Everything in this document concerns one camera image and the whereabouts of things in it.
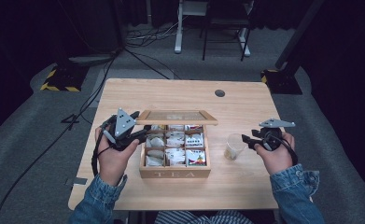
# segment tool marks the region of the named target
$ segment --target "denim jacket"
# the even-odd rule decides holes
[[[122,182],[117,187],[111,187],[99,175],[96,176],[87,188],[82,202],[77,205],[74,213],[69,218],[69,223],[113,223],[112,210],[126,181],[127,175],[123,177]],[[310,200],[310,196],[318,188],[318,171],[304,171],[302,165],[297,164],[285,171],[271,175],[270,181],[280,214],[287,223],[325,223],[321,213]],[[179,221],[182,217],[190,218],[183,223],[203,223],[202,217],[196,219],[197,222],[192,222],[191,219],[195,217],[181,214],[177,212],[170,217],[164,218],[167,213],[159,213],[159,216],[164,218],[167,221],[166,223],[176,223],[172,220],[172,217],[175,216],[179,216]],[[220,223],[228,223],[225,222],[224,218],[220,218],[220,220],[222,220]],[[233,219],[229,218],[229,220],[232,220],[231,223],[234,224],[246,223],[248,219],[234,217]],[[217,223],[216,221],[208,221],[205,221],[205,223]]]

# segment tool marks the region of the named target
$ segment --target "plastic cup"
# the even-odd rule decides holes
[[[228,160],[235,161],[238,155],[240,155],[240,153],[247,147],[248,145],[247,143],[243,142],[243,138],[240,133],[232,133],[228,137],[224,155]]]

